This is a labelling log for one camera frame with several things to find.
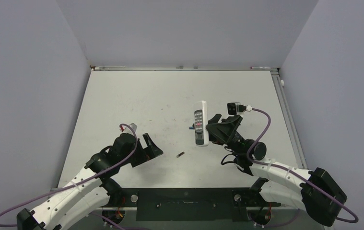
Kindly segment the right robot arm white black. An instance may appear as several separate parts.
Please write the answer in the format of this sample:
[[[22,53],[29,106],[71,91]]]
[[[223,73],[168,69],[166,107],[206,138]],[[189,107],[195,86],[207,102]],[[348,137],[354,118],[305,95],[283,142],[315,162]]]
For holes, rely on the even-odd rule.
[[[222,119],[216,114],[209,121],[202,122],[202,128],[211,143],[230,150],[234,156],[231,163],[239,171],[281,185],[279,189],[253,188],[249,192],[250,201],[255,205],[276,202],[296,207],[327,227],[341,221],[338,215],[346,209],[347,196],[333,177],[322,168],[295,168],[267,158],[263,142],[258,138],[245,139],[238,133],[242,120],[241,115]]]

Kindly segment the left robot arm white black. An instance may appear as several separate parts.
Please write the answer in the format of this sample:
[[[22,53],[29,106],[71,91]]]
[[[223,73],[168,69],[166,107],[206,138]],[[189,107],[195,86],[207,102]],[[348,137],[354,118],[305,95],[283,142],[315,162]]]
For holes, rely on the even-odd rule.
[[[116,206],[123,198],[121,186],[112,179],[122,166],[139,166],[163,151],[149,134],[142,135],[147,146],[130,133],[122,133],[111,146],[94,154],[83,168],[47,201],[17,215],[19,230],[67,230],[74,223],[94,211],[109,205]]]

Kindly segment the white remote control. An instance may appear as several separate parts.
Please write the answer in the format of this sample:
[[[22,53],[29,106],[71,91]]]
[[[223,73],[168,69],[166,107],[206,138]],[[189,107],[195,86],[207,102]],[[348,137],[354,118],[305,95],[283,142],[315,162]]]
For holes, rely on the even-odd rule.
[[[198,101],[194,103],[194,131],[195,144],[199,147],[209,145],[209,133],[206,129],[208,124],[207,102]]]

